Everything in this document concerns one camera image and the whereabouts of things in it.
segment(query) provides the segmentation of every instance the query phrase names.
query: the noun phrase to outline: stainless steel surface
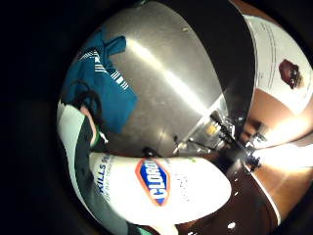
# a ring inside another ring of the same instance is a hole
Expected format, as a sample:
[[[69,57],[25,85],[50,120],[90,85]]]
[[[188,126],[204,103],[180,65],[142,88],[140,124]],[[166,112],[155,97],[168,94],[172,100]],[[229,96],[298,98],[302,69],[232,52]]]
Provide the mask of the stainless steel surface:
[[[138,96],[122,133],[108,133],[109,150],[142,156],[151,147],[171,156],[173,137],[186,138],[222,94],[211,60],[184,19],[158,2],[122,10],[104,25],[108,39],[126,37],[126,51],[112,60]]]

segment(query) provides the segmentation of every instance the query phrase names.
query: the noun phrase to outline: white plastic container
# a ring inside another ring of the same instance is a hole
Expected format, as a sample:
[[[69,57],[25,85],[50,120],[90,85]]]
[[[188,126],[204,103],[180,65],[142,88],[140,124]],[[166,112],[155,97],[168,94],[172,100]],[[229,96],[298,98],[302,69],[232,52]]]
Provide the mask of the white plastic container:
[[[188,222],[220,209],[231,184],[202,158],[124,158],[92,153],[94,181],[112,209],[129,222]]]

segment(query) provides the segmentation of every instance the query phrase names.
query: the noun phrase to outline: white label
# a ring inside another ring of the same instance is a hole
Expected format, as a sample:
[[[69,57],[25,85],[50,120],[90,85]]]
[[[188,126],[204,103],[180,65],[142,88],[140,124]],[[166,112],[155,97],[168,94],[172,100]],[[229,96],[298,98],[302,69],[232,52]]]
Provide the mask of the white label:
[[[254,38],[256,88],[268,93],[298,115],[313,92],[313,72],[296,42],[280,27],[245,16]]]

